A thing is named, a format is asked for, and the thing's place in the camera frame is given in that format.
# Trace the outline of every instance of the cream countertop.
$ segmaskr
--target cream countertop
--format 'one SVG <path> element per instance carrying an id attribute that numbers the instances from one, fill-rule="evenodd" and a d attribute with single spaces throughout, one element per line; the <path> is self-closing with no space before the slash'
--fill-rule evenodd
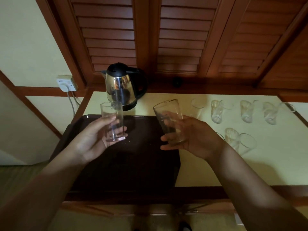
<path id="1" fill-rule="evenodd" d="M 308 185 L 308 128 L 290 112 L 279 112 L 277 125 L 267 124 L 262 116 L 262 102 L 277 105 L 276 96 L 259 95 L 205 95 L 205 94 L 162 94 L 146 93 L 136 107 L 124 115 L 154 116 L 152 107 L 159 102 L 178 99 L 184 115 L 189 114 L 193 98 L 203 98 L 206 106 L 200 120 L 206 121 L 216 132 L 224 135 L 225 128 L 234 128 L 239 133 L 252 135 L 257 147 L 243 155 L 245 161 L 270 185 Z M 216 124 L 211 120 L 211 101 L 226 100 L 234 107 L 223 113 L 223 121 Z M 256 103 L 253 123 L 247 124 L 240 117 L 240 101 L 259 100 Z M 83 113 L 100 114 L 100 104 L 106 102 L 106 92 L 94 92 Z M 220 186 L 220 183 L 202 159 L 185 150 L 180 150 L 181 168 L 176 186 Z"/>

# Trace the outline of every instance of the person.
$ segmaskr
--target person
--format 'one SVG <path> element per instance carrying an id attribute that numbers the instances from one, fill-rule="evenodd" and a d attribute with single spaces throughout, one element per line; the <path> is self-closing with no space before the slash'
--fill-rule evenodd
<path id="1" fill-rule="evenodd" d="M 111 144 L 104 128 L 115 117 L 90 123 L 23 190 L 0 209 L 0 230 L 46 230 L 82 169 Z M 213 169 L 248 231 L 308 230 L 308 220 L 268 186 L 205 122 L 184 117 L 188 140 L 162 150 L 185 149 Z M 167 141 L 168 135 L 161 137 Z"/>

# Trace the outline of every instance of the electrical socket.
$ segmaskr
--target electrical socket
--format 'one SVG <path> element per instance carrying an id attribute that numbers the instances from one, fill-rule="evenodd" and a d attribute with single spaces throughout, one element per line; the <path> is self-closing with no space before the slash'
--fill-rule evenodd
<path id="1" fill-rule="evenodd" d="M 68 92 L 67 88 L 69 91 L 77 91 L 78 89 L 78 86 L 71 75 L 58 75 L 57 83 L 60 89 L 64 92 Z"/>

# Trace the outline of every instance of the kettle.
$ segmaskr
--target kettle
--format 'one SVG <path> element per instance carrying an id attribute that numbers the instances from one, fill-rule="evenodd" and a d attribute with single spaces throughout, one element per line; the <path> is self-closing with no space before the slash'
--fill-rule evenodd
<path id="1" fill-rule="evenodd" d="M 118 101 L 123 105 L 123 111 L 134 108 L 137 100 L 147 91 L 148 80 L 143 70 L 129 67 L 121 62 L 110 65 L 101 71 L 106 81 L 106 92 L 109 101 Z M 139 91 L 138 83 L 143 88 Z"/>

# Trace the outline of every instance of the tray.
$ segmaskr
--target tray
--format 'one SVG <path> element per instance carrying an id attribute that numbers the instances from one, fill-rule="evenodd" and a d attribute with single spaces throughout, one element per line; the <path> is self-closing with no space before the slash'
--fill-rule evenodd
<path id="1" fill-rule="evenodd" d="M 82 116 L 70 124 L 50 160 L 100 115 Z M 155 116 L 124 116 L 128 137 L 90 162 L 71 192 L 161 191 L 174 187 L 180 169 L 178 150 L 162 151 L 163 131 Z"/>

